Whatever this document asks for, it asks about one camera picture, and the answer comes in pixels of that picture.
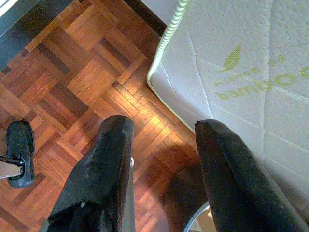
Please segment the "green leaf print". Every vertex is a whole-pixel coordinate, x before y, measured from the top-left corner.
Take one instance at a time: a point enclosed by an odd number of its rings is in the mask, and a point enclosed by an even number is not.
[[[223,73],[232,70],[234,68],[238,61],[239,61],[239,55],[240,55],[241,46],[240,44],[230,53],[230,55],[227,56],[225,59],[223,67],[225,69],[217,71],[218,73]]]

